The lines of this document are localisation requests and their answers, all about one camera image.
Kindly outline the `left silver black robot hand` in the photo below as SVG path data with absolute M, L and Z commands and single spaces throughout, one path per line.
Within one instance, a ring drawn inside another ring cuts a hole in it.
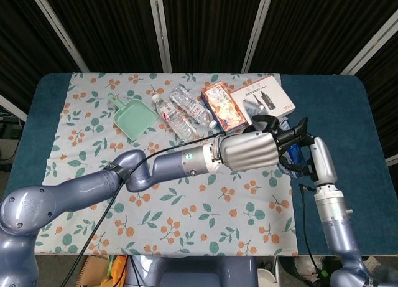
M 264 123 L 257 131 L 253 125 L 243 133 L 227 136 L 219 143 L 218 154 L 223 164 L 232 171 L 248 171 L 281 164 L 286 169 L 303 175 L 310 174 L 307 165 L 291 164 L 284 153 L 294 144 L 309 146 L 314 137 L 308 134 L 308 118 L 304 117 L 292 129 L 284 130 L 279 120 L 271 115 L 255 115 L 253 122 Z

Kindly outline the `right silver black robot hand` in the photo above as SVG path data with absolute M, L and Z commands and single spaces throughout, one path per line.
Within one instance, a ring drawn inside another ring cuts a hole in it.
M 290 164 L 285 156 L 283 156 L 286 149 L 281 148 L 279 154 L 279 162 L 286 169 L 301 173 L 302 175 L 310 176 L 314 184 L 324 186 L 327 184 L 335 184 L 337 181 L 337 174 L 331 154 L 324 141 L 319 137 L 314 137 L 307 134 L 300 141 L 293 141 L 291 144 L 298 143 L 300 147 L 309 147 L 310 158 L 305 165 Z

